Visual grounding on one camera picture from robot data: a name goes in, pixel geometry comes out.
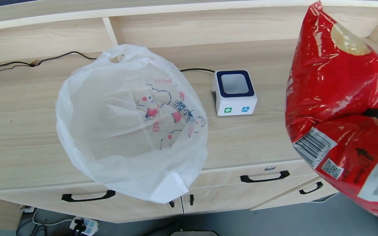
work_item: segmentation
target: power cord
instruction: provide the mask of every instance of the power cord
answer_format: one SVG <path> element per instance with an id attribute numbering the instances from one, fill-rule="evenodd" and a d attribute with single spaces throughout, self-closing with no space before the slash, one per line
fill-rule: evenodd
<path id="1" fill-rule="evenodd" d="M 172 227 L 175 224 L 179 224 L 180 230 L 183 230 L 183 224 L 180 221 L 172 221 L 172 222 L 170 222 L 168 224 L 165 224 L 165 225 L 163 225 L 161 227 L 157 227 L 157 228 L 151 230 L 150 232 L 144 233 L 142 236 L 150 236 L 153 233 L 159 232 L 160 230 L 164 230 L 164 229 L 170 228 L 170 227 Z"/>
<path id="2" fill-rule="evenodd" d="M 215 73 L 214 70 L 204 69 L 204 68 L 190 68 L 190 69 L 183 69 L 183 70 L 180 70 L 180 72 L 185 72 L 185 71 L 189 71 L 189 70 L 204 70 L 204 71 L 209 71 L 209 72 Z"/>
<path id="3" fill-rule="evenodd" d="M 73 54 L 73 53 L 81 55 L 81 56 L 83 56 L 83 57 L 85 57 L 87 59 L 90 59 L 90 60 L 96 60 L 96 58 L 90 58 L 90 57 L 87 57 L 86 55 L 84 55 L 84 54 L 82 54 L 80 52 L 72 51 L 72 52 L 67 52 L 65 54 L 62 54 L 62 55 L 59 55 L 59 56 L 56 56 L 56 57 L 53 57 L 53 58 L 46 58 L 46 59 L 43 59 L 43 60 L 35 60 L 32 63 L 27 63 L 27 62 L 24 62 L 24 61 L 12 61 L 12 62 L 1 64 L 0 67 L 9 66 L 9 65 L 12 65 L 12 64 L 21 64 L 21 65 L 16 65 L 16 66 L 13 66 L 11 68 L 7 68 L 7 69 L 3 69 L 3 70 L 12 70 L 12 69 L 14 69 L 17 66 L 36 67 L 36 66 L 40 66 L 45 61 L 58 59 L 58 58 L 61 58 L 61 57 L 64 57 L 66 55 Z"/>
<path id="4" fill-rule="evenodd" d="M 30 223 L 30 222 L 32 222 L 32 221 L 27 221 L 26 223 L 24 223 L 20 227 L 18 227 L 18 229 L 15 231 L 15 235 L 16 236 L 20 236 L 18 234 L 19 230 L 21 228 L 23 228 L 26 224 Z M 48 235 L 48 230 L 47 230 L 46 226 L 44 226 L 44 225 L 40 225 L 40 226 L 34 225 L 34 228 L 33 228 L 32 232 L 28 236 L 36 236 L 36 234 L 38 232 L 40 232 L 40 231 L 43 231 L 45 236 Z"/>
<path id="5" fill-rule="evenodd" d="M 38 225 L 38 226 L 54 226 L 54 225 L 61 224 L 61 223 L 67 222 L 67 221 L 72 221 L 72 219 L 67 219 L 67 220 L 59 221 L 59 222 L 52 223 L 52 224 L 42 224 L 42 223 L 36 222 L 36 220 L 34 219 L 36 217 L 36 214 L 37 214 L 38 211 L 39 211 L 39 208 L 34 212 L 33 217 L 31 218 L 33 223 Z"/>

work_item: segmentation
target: plastic bag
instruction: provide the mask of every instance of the plastic bag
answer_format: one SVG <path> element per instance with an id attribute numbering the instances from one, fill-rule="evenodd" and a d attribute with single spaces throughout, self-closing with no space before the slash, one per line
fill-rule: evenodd
<path id="1" fill-rule="evenodd" d="M 173 63 L 144 47 L 116 46 L 74 71 L 56 117 L 75 167 L 142 200 L 167 203 L 187 193 L 207 157 L 198 96 Z"/>
<path id="2" fill-rule="evenodd" d="M 378 54 L 309 7 L 286 90 L 296 151 L 327 182 L 378 216 Z"/>

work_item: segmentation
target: red snack bag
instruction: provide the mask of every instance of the red snack bag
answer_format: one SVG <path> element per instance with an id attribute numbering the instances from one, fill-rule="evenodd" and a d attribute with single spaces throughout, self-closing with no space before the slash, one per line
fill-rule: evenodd
<path id="1" fill-rule="evenodd" d="M 286 91 L 296 151 L 327 182 L 378 216 L 378 54 L 312 4 Z"/>

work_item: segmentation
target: white power strip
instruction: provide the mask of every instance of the white power strip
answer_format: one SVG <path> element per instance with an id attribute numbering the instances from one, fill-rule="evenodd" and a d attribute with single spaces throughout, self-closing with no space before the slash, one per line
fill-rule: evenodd
<path id="1" fill-rule="evenodd" d="M 82 232 L 82 234 L 85 234 L 85 235 L 88 235 L 88 236 L 93 236 L 97 232 L 97 230 L 99 230 L 99 222 L 98 221 L 95 221 L 95 220 L 89 219 L 89 218 L 79 217 L 79 216 L 74 217 L 71 224 L 69 225 L 69 228 L 72 229 L 72 230 L 74 230 L 75 226 L 77 225 L 77 223 L 75 223 L 75 220 L 84 221 L 83 226 L 85 226 L 86 229 Z"/>

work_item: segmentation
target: wooden countertop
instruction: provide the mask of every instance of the wooden countertop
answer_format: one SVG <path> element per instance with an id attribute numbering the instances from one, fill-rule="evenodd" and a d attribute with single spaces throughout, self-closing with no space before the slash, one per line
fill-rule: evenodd
<path id="1" fill-rule="evenodd" d="M 249 70 L 258 104 L 253 115 L 218 117 L 212 73 L 184 72 L 209 119 L 210 154 L 204 169 L 297 160 L 285 131 L 285 84 L 296 40 L 228 43 L 153 52 L 180 69 Z M 55 128 L 54 102 L 63 82 L 91 61 L 78 55 L 39 67 L 0 72 L 0 189 L 90 181 L 72 166 Z"/>

